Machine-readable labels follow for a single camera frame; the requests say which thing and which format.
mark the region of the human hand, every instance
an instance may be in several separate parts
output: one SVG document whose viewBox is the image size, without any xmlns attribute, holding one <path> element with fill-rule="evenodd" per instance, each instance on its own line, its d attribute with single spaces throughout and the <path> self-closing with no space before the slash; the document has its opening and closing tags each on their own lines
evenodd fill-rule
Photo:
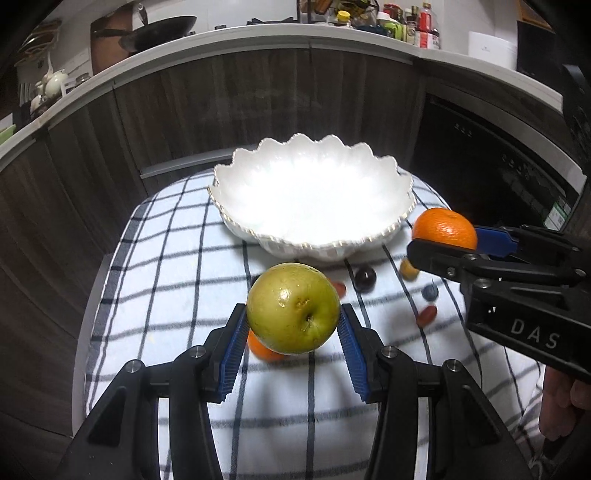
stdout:
<svg viewBox="0 0 591 480">
<path fill-rule="evenodd" d="M 546 367 L 540 411 L 542 435 L 552 442 L 569 435 L 576 423 L 575 408 L 591 410 L 591 385 Z"/>
</svg>

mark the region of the screw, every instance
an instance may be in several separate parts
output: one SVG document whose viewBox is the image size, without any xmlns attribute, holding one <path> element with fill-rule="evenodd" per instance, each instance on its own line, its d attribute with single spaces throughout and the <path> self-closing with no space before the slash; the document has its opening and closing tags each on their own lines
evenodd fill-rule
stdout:
<svg viewBox="0 0 591 480">
<path fill-rule="evenodd" d="M 462 370 L 462 364 L 458 360 L 446 360 L 445 366 L 452 372 L 459 372 Z"/>
<path fill-rule="evenodd" d="M 205 347 L 203 345 L 192 346 L 189 349 L 189 356 L 192 356 L 193 358 L 199 358 L 205 355 L 206 351 L 207 350 L 205 350 Z"/>
<path fill-rule="evenodd" d="M 478 288 L 488 288 L 492 285 L 492 282 L 488 278 L 477 278 L 474 281 L 474 286 Z"/>
<path fill-rule="evenodd" d="M 382 355 L 386 358 L 394 358 L 398 355 L 398 352 L 399 350 L 394 346 L 386 345 L 382 347 Z"/>
<path fill-rule="evenodd" d="M 125 371 L 129 372 L 130 374 L 134 374 L 143 366 L 144 364 L 140 360 L 130 360 L 125 364 Z"/>
</svg>

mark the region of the scalloped bowl rim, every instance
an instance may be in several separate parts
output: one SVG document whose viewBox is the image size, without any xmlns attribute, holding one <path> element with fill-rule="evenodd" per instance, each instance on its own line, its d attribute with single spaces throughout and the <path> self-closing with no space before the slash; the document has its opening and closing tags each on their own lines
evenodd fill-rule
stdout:
<svg viewBox="0 0 591 480">
<path fill-rule="evenodd" d="M 295 137 L 306 137 L 308 138 L 308 140 L 310 140 L 312 143 L 318 144 L 322 141 L 324 141 L 326 138 L 335 138 L 337 139 L 345 148 L 348 149 L 352 149 L 353 147 L 356 147 L 357 145 L 367 145 L 371 154 L 374 154 L 374 151 L 372 150 L 372 148 L 366 144 L 365 142 L 359 142 L 356 143 L 355 145 L 345 145 L 343 143 L 343 141 L 337 137 L 336 135 L 327 135 L 324 138 L 322 138 L 321 140 L 312 140 L 310 137 L 308 137 L 306 134 L 301 134 L 301 133 L 296 133 L 294 135 L 291 136 L 291 138 L 287 141 L 287 142 L 278 142 L 277 140 L 275 140 L 274 138 L 271 137 L 265 137 L 263 138 L 256 149 L 254 150 L 247 150 L 246 148 L 237 148 L 236 150 L 234 150 L 234 152 L 232 153 L 232 162 L 229 165 L 224 165 L 224 164 L 218 164 L 215 165 L 215 167 L 213 168 L 213 185 L 218 185 L 219 182 L 217 180 L 217 168 L 220 166 L 223 167 L 232 167 L 234 165 L 234 159 L 235 159 L 235 155 L 238 151 L 246 151 L 249 153 L 257 153 L 259 151 L 259 149 L 261 148 L 261 145 L 263 144 L 263 142 L 265 142 L 266 140 L 271 140 L 274 141 L 276 143 L 278 143 L 279 145 L 287 145 L 289 142 L 291 142 Z M 393 161 L 396 164 L 396 168 L 398 169 L 398 162 L 396 161 L 396 159 L 391 156 L 391 155 L 385 155 L 383 157 L 376 157 L 374 155 L 374 157 L 379 160 L 382 161 L 384 159 L 388 159 L 391 161 Z M 257 241 L 266 241 L 266 242 L 275 242 L 278 244 L 282 244 L 282 245 L 286 245 L 288 247 L 292 247 L 292 248 L 296 248 L 296 249 L 304 249 L 304 250 L 320 250 L 320 249 L 326 249 L 326 248 L 337 248 L 337 247 L 348 247 L 348 246 L 352 246 L 352 247 L 360 247 L 364 244 L 367 244 L 368 242 L 374 242 L 376 240 L 379 240 L 380 238 L 384 238 L 387 237 L 388 235 L 390 235 L 391 233 L 395 232 L 400 225 L 402 224 L 403 221 L 405 221 L 408 216 L 413 212 L 413 210 L 415 209 L 415 207 L 417 206 L 417 197 L 415 196 L 414 192 L 413 192 L 413 185 L 414 185 L 414 179 L 413 176 L 409 173 L 409 172 L 405 172 L 406 175 L 408 175 L 410 177 L 410 185 L 408 188 L 408 192 L 410 195 L 412 195 L 412 201 L 411 201 L 411 205 L 408 208 L 408 210 L 406 212 L 404 212 L 402 215 L 399 215 L 399 217 L 397 217 L 396 221 L 393 222 L 392 224 L 390 224 L 388 227 L 386 227 L 384 230 L 374 234 L 374 235 L 369 235 L 369 236 L 364 236 L 361 237 L 361 239 L 356 239 L 356 240 L 335 240 L 333 242 L 328 242 L 326 244 L 310 244 L 307 242 L 302 242 L 302 243 L 294 243 L 294 242 L 290 242 L 289 240 L 285 240 L 284 238 L 279 238 L 276 236 L 272 236 L 272 235 L 263 235 L 260 233 L 256 233 L 254 230 L 250 229 L 250 228 L 246 228 L 242 225 L 240 225 L 240 223 L 238 223 L 237 221 L 235 221 L 230 215 L 228 215 L 226 213 L 225 208 L 223 207 L 223 205 L 221 205 L 215 198 L 213 192 L 212 192 L 212 186 L 208 186 L 207 187 L 207 192 L 209 194 L 209 198 L 211 199 L 211 201 L 213 202 L 213 204 L 217 207 L 217 209 L 220 212 L 220 215 L 222 216 L 222 219 L 225 222 L 229 222 L 232 226 L 238 228 L 241 232 L 244 232 L 248 235 L 250 235 L 251 237 L 255 238 Z"/>
</svg>

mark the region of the blue and white checkered cloth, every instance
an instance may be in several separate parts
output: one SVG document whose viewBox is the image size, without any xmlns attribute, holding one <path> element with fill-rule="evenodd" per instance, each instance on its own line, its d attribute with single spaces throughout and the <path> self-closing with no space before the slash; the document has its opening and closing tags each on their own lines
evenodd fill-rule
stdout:
<svg viewBox="0 0 591 480">
<path fill-rule="evenodd" d="M 236 303 L 246 301 L 252 278 L 280 262 L 225 228 L 207 194 L 212 180 L 207 172 L 173 183 L 140 204 L 129 220 L 96 314 L 86 368 L 87 411 L 126 361 L 170 362 L 203 343 L 226 323 Z M 469 333 L 457 284 L 427 273 L 413 282 L 402 279 L 398 269 L 414 219 L 427 208 L 446 206 L 417 178 L 414 193 L 417 208 L 389 245 L 314 266 L 345 283 L 342 302 L 351 303 L 361 323 L 385 344 L 416 361 L 462 361 L 529 458 L 540 439 L 543 366 Z M 373 291 L 359 294 L 351 280 L 365 263 L 378 279 Z M 440 290 L 439 313 L 421 330 L 415 317 L 428 303 L 420 292 L 432 281 Z M 336 333 L 315 352 L 274 364 L 246 348 L 233 393 L 223 404 L 211 404 L 209 414 L 222 472 L 232 480 L 362 479 L 378 416 L 376 406 L 353 392 Z M 426 403 L 419 414 L 415 478 L 424 478 Z M 158 424 L 161 475 L 170 479 L 167 399 L 160 400 Z"/>
</svg>

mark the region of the frying pan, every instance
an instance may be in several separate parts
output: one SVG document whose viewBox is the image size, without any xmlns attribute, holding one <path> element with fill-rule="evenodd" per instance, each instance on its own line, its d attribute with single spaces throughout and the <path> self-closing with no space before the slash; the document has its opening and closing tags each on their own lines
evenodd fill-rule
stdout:
<svg viewBox="0 0 591 480">
<path fill-rule="evenodd" d="M 197 21 L 197 17 L 187 15 L 185 17 L 165 18 L 149 24 L 148 15 L 142 4 L 138 5 L 138 12 L 144 26 L 139 27 L 137 30 L 104 28 L 103 30 L 94 31 L 92 34 L 97 38 L 121 37 L 119 39 L 121 48 L 129 53 L 136 53 L 186 36 Z"/>
</svg>

